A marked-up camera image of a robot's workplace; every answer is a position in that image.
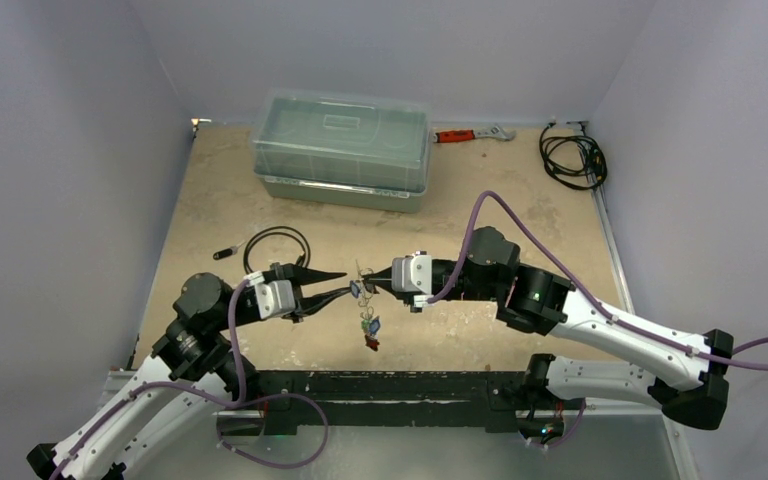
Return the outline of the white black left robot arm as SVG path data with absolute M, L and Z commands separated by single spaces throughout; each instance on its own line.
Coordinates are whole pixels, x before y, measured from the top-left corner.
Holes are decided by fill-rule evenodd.
M 219 411 L 266 411 L 313 400 L 265 387 L 241 351 L 237 328 L 273 318 L 299 322 L 349 293 L 342 287 L 307 297 L 302 289 L 339 278 L 296 264 L 275 264 L 237 286 L 212 273 L 187 279 L 175 317 L 138 370 L 75 433 L 39 444 L 27 461 L 40 479 L 122 479 L 187 425 Z

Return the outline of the metal keyring plate with keys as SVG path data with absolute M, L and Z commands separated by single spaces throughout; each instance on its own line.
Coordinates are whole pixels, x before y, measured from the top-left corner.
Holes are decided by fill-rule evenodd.
M 360 326 L 364 335 L 365 346 L 373 352 L 378 352 L 380 347 L 378 332 L 381 323 L 380 317 L 375 313 L 371 304 L 378 290 L 366 279 L 366 275 L 372 274 L 373 271 L 369 268 L 362 268 L 359 263 L 356 263 L 356 273 L 356 278 L 349 283 L 350 294 L 360 308 Z

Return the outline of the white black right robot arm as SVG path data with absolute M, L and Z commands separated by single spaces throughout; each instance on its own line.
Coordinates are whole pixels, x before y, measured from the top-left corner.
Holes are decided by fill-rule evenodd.
M 520 384 L 491 387 L 501 402 L 543 409 L 601 398 L 652 406 L 699 430 L 720 426 L 729 396 L 727 367 L 709 357 L 731 356 L 730 334 L 673 330 L 590 301 L 571 280 L 527 265 L 519 254 L 501 232 L 481 227 L 473 231 L 462 265 L 418 252 L 361 278 L 368 290 L 386 291 L 414 312 L 428 307 L 435 294 L 445 301 L 492 301 L 496 319 L 516 331 L 571 340 L 613 357 L 535 354 Z

